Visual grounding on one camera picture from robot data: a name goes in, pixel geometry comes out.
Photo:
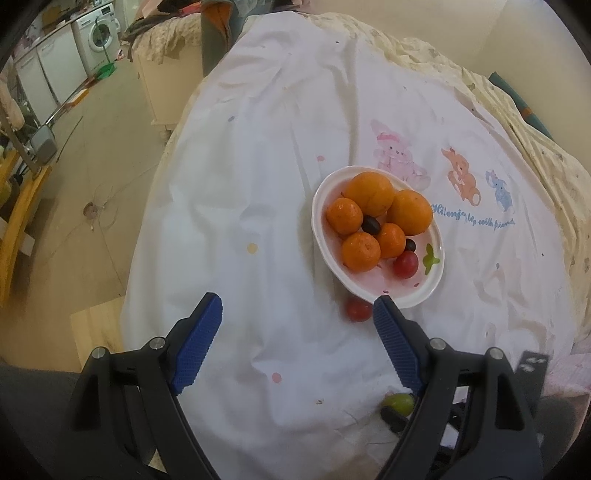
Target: dark grape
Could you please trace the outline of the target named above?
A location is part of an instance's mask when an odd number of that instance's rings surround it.
[[[417,244],[414,242],[414,240],[407,238],[407,246],[404,249],[410,252],[414,252],[417,249]]]
[[[369,215],[363,216],[361,230],[363,230],[365,233],[369,233],[370,235],[377,235],[381,229],[382,226],[374,217],[370,217]]]

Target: wall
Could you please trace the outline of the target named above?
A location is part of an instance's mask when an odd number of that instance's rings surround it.
[[[113,7],[115,8],[115,17],[119,20],[119,24],[121,25],[121,32],[124,32],[129,25],[127,23],[127,17],[125,16],[125,0],[115,0],[113,2]]]
[[[472,69],[497,71],[591,172],[591,65],[542,0],[508,0]]]
[[[131,25],[135,18],[135,13],[139,8],[141,0],[117,0],[123,2],[123,10],[125,13],[125,23]]]
[[[484,47],[507,0],[312,0],[317,12],[351,15],[396,38],[428,41],[469,67]]]

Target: orange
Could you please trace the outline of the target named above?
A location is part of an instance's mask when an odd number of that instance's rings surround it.
[[[395,223],[385,223],[376,235],[382,258],[396,258],[406,248],[406,235]]]
[[[379,217],[392,205],[394,187],[384,175],[374,171],[364,171],[350,180],[345,187],[343,197],[359,205],[364,215]]]
[[[343,242],[343,263],[354,272],[367,272],[380,258],[378,241],[368,233],[357,232]]]
[[[326,209],[326,219],[339,235],[350,235],[361,227],[363,213],[353,200],[341,197]]]
[[[433,221],[427,199],[414,190],[400,190],[388,210],[388,222],[396,223],[407,236],[423,233]]]

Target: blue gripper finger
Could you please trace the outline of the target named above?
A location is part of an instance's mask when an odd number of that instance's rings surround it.
[[[180,347],[171,349],[173,358],[170,359],[174,365],[174,376],[169,386],[174,395],[179,395],[183,388],[195,382],[197,373],[203,365],[205,356],[216,336],[217,330],[222,322],[222,299],[215,293],[207,293],[203,300],[188,319],[180,322],[193,323],[194,325],[186,335],[186,339]],[[168,334],[167,339],[176,340],[175,334],[180,335],[185,325],[175,326]]]
[[[374,303],[374,325],[402,385],[419,395],[426,384],[427,335],[418,324],[405,319],[387,296]]]

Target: cartoon rabbit print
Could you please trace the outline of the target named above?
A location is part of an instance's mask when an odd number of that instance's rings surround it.
[[[441,149],[441,153],[451,162],[452,170],[447,178],[460,194],[462,200],[468,200],[474,207],[480,205],[480,190],[476,188],[476,179],[470,173],[470,164],[460,154],[450,147],[449,150]]]
[[[379,148],[374,150],[378,168],[389,171],[414,190],[421,192],[428,188],[431,177],[427,175],[427,170],[413,162],[413,154],[402,136],[377,120],[371,122],[371,128],[379,145]]]
[[[513,208],[513,200],[511,194],[507,191],[507,183],[505,180],[499,179],[494,170],[486,172],[486,182],[489,186],[495,189],[496,202],[506,212]]]

